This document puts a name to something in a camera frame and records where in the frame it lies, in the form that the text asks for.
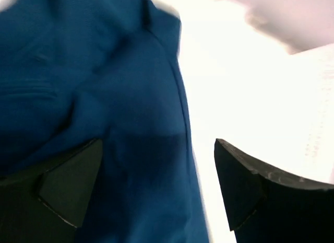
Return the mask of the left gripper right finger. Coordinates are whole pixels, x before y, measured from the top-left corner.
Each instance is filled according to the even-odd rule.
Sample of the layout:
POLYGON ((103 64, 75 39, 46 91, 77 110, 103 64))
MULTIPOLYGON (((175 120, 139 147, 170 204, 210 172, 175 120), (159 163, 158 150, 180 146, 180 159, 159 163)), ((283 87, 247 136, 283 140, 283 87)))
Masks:
POLYGON ((238 243, 333 242, 332 184, 279 169, 222 139, 214 160, 238 243))

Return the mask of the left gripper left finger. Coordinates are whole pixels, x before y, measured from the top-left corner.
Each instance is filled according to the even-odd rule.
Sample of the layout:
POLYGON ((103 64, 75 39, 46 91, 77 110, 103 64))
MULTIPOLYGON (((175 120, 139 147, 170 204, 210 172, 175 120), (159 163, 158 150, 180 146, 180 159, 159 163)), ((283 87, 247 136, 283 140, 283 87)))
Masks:
POLYGON ((1 242, 73 242, 82 226, 103 155, 91 140, 1 177, 1 242))

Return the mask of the blue polo t-shirt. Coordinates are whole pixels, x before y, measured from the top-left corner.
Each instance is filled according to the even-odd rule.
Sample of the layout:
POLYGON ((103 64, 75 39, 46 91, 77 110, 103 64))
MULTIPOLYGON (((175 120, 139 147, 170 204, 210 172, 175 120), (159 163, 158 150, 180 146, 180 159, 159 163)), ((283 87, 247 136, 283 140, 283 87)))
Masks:
POLYGON ((73 242, 208 242, 178 66, 151 0, 16 0, 1 12, 1 177, 101 140, 73 242))

